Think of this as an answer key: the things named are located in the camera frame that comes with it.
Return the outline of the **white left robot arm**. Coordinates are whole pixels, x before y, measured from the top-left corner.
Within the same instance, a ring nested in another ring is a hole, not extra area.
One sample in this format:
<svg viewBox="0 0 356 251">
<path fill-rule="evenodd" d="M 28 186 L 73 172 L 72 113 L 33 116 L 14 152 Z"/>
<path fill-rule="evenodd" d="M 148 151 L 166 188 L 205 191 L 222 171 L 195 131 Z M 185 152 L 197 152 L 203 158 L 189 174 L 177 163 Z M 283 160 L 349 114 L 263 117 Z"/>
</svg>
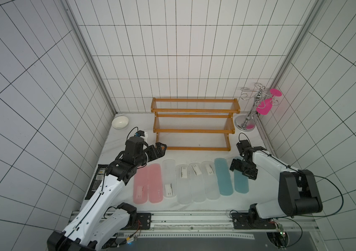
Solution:
<svg viewBox="0 0 356 251">
<path fill-rule="evenodd" d="M 136 175 L 139 167 L 165 156 L 167 146 L 149 145 L 144 137 L 134 136 L 125 142 L 124 151 L 107 165 L 94 195 L 79 214 L 64 228 L 54 231 L 47 240 L 50 251 L 99 251 L 121 229 L 136 222 L 136 207 L 122 203 L 106 220 L 104 214 L 113 200 Z"/>
</svg>

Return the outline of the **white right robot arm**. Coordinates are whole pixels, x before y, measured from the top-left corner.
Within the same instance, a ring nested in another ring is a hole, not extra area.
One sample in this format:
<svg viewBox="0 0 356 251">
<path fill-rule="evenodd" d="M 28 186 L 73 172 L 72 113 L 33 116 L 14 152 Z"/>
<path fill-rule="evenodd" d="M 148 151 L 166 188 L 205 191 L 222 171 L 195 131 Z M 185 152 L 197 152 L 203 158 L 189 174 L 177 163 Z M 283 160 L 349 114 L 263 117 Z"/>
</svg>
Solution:
<svg viewBox="0 0 356 251">
<path fill-rule="evenodd" d="M 232 161 L 231 171 L 237 170 L 255 181 L 260 167 L 278 183 L 275 198 L 250 205 L 250 219 L 267 220 L 319 213 L 323 210 L 318 186 L 311 171 L 294 168 L 272 156 L 266 148 L 251 146 L 249 140 L 240 140 L 236 147 L 242 159 Z"/>
</svg>

